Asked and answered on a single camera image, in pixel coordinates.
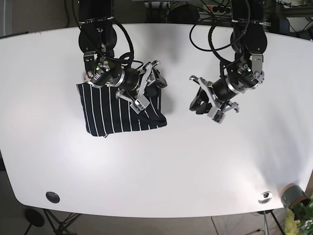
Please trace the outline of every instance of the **potted plant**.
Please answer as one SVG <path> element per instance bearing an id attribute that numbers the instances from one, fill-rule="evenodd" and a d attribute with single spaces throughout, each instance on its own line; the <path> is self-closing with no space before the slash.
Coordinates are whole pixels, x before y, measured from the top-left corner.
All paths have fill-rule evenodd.
<path id="1" fill-rule="evenodd" d="M 283 189 L 281 201 L 287 210 L 286 235 L 313 235 L 313 197 L 310 199 L 298 185 L 291 184 Z"/>

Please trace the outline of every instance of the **metal bracket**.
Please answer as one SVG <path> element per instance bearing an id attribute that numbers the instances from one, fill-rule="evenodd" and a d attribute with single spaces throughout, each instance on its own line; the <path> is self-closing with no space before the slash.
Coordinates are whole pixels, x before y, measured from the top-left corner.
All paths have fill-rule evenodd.
<path id="1" fill-rule="evenodd" d="M 137 89 L 137 95 L 136 100 L 133 100 L 125 95 L 123 95 L 125 90 L 118 90 L 116 92 L 116 98 L 124 99 L 128 102 L 130 102 L 130 107 L 139 114 L 141 111 L 145 110 L 149 104 L 150 101 L 145 97 L 144 92 L 147 86 L 150 86 L 153 84 L 157 78 L 155 77 L 155 74 L 153 73 L 152 69 L 160 63 L 159 60 L 155 60 L 152 63 L 148 63 L 145 67 L 145 70 L 141 70 L 139 75 L 142 75 L 142 79 L 140 82 L 140 86 Z"/>
<path id="2" fill-rule="evenodd" d="M 239 112 L 239 104 L 236 102 L 232 103 L 231 101 L 228 101 L 227 103 L 229 106 L 228 108 L 224 108 L 223 110 L 221 109 L 223 102 L 216 100 L 210 90 L 213 85 L 212 82 L 208 82 L 201 77 L 197 78 L 196 76 L 191 76 L 189 80 L 193 80 L 194 82 L 198 83 L 201 89 L 206 93 L 208 97 L 208 103 L 212 105 L 207 115 L 214 121 L 221 123 L 225 118 L 225 113 L 229 110 L 234 109 L 236 112 Z"/>
<path id="3" fill-rule="evenodd" d="M 116 99 L 120 98 L 120 99 L 123 99 L 123 100 L 130 102 L 130 107 L 137 114 L 139 114 L 142 110 L 146 109 L 148 107 L 148 105 L 150 104 L 150 101 L 144 95 L 134 101 L 131 98 L 123 95 L 124 92 L 125 92 L 125 90 L 118 90 L 115 93 Z"/>
<path id="4" fill-rule="evenodd" d="M 259 83 L 262 83 L 264 81 L 262 73 L 263 55 L 256 53 L 252 53 L 251 55 L 253 78 L 258 80 Z"/>

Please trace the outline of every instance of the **green leaf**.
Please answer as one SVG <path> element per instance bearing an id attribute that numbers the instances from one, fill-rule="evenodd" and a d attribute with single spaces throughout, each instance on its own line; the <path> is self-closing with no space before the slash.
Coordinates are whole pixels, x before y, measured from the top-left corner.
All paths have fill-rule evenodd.
<path id="1" fill-rule="evenodd" d="M 294 213 L 292 210 L 290 210 L 289 208 L 286 208 L 286 212 L 287 212 L 287 217 L 291 218 L 294 220 Z"/>
<path id="2" fill-rule="evenodd" d="M 304 224 L 305 224 L 305 220 L 300 220 L 300 223 L 299 224 L 297 223 L 297 227 L 302 228 Z"/>
<path id="3" fill-rule="evenodd" d="M 313 204 L 308 204 L 305 207 L 305 213 L 307 214 L 308 217 L 313 218 Z"/>
<path id="4" fill-rule="evenodd" d="M 299 232 L 298 232 L 298 234 L 297 235 L 306 235 L 305 234 L 305 231 L 303 231 L 303 230 L 299 230 Z"/>
<path id="5" fill-rule="evenodd" d="M 304 226 L 303 226 L 303 229 L 305 230 L 305 231 L 311 231 L 311 230 L 313 230 L 313 220 L 307 220 L 306 222 L 305 222 L 305 224 L 304 224 Z"/>
<path id="6" fill-rule="evenodd" d="M 293 206 L 293 211 L 296 213 L 296 214 L 300 214 L 301 212 L 303 212 L 305 210 L 305 206 L 303 205 L 302 202 L 297 202 L 294 204 Z"/>

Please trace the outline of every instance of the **white table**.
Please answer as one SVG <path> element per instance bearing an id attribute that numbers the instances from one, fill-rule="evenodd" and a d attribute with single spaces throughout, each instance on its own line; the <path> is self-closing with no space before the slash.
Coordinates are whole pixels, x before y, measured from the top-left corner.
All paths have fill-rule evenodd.
<path id="1" fill-rule="evenodd" d="M 195 217 L 280 208 L 285 185 L 306 188 L 313 169 L 310 41 L 267 34 L 265 82 L 235 97 L 240 112 L 217 124 L 189 111 L 199 89 L 189 76 L 219 77 L 218 59 L 189 42 L 191 26 L 125 28 L 136 59 L 161 60 L 168 125 L 106 139 L 86 132 L 76 88 L 85 73 L 77 28 L 0 40 L 0 149 L 22 204 L 110 216 Z M 208 30 L 195 29 L 201 47 L 209 47 Z M 231 32 L 217 28 L 215 47 L 228 44 Z M 119 56 L 128 45 L 120 30 L 117 35 Z M 221 55 L 231 60 L 234 52 Z M 47 191 L 61 201 L 50 203 Z M 273 199 L 261 205 L 265 191 Z"/>

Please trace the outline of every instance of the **floor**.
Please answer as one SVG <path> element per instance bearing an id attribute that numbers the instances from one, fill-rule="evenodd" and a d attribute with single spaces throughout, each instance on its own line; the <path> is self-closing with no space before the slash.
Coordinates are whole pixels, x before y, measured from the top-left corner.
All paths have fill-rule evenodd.
<path id="1" fill-rule="evenodd" d="M 0 201 L 0 234 L 23 234 L 28 227 L 24 218 L 27 207 L 16 200 L 7 174 L 3 171 L 0 171 Z M 41 209 L 35 209 L 44 215 Z M 59 220 L 68 216 L 67 212 L 53 213 Z M 285 210 L 278 209 L 274 213 L 284 226 Z M 213 219 L 218 234 L 210 217 L 153 219 L 82 215 L 69 227 L 69 231 L 79 235 L 246 235 L 264 227 L 264 218 L 258 213 L 215 216 Z M 267 219 L 270 234 L 279 235 L 270 214 Z M 28 235 L 42 234 L 54 234 L 47 220 L 42 228 L 32 227 Z"/>

